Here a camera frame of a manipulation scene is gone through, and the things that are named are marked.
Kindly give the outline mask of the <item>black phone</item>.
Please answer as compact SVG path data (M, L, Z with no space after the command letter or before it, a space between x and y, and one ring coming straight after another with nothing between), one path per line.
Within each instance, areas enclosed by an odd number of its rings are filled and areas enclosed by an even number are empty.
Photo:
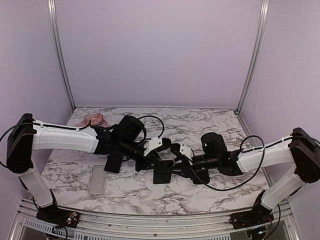
M163 160L164 167L154 166L153 167L153 183L155 185L168 184L171 182L172 173L169 168L174 166L173 160Z
M208 170L200 170L193 173L192 182L195 185L209 184L210 176Z

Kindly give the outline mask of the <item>phone with white edge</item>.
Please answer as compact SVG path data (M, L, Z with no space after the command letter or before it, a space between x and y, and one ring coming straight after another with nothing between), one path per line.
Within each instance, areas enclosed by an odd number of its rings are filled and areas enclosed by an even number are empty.
M107 161L104 166L104 170L107 173L118 174L121 169L123 158L123 155L119 153L109 154L107 156Z

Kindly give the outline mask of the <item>grey silicone phone case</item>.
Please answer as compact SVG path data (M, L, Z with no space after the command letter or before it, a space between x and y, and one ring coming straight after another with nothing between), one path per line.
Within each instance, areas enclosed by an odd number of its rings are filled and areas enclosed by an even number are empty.
M107 182L107 172L103 165L94 165L90 172L87 192L90 195L103 195Z

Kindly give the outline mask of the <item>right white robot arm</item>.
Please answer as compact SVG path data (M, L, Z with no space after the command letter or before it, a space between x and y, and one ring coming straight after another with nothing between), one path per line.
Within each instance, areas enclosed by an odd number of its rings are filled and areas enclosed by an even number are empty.
M191 148L173 143L171 152L179 160L177 166L169 171L184 178L190 178L194 184L205 186L210 182L209 170L217 169L225 176L240 176L261 168L290 164L291 168L270 188L256 198L247 219L258 224L282 200L291 196L306 184L320 179L320 141L309 136L302 128L277 141L260 146L229 151L222 135L209 132L201 137L202 155L194 155Z

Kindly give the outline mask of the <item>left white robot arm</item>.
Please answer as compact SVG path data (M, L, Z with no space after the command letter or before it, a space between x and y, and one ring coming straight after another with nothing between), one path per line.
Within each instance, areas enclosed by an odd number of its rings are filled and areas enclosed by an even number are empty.
M122 163L121 157L134 160L142 167L163 167L153 153L166 150L171 144L161 135L148 138L144 123L132 115L125 115L119 123L104 127L91 121L84 126L47 123L25 113L0 138L6 139L5 162L1 165L17 175L22 186L53 223L60 222L64 215L39 173L37 162L41 155L37 152L46 154L46 162L52 151L65 150L105 155L113 168Z

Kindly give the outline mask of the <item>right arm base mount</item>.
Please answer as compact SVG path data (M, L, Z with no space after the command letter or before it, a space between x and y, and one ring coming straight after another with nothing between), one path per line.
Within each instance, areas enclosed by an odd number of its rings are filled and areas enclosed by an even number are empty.
M232 224L234 230L271 223L274 220L272 210L262 205L264 193L265 190L257 196L251 210L233 213L229 216L229 223Z

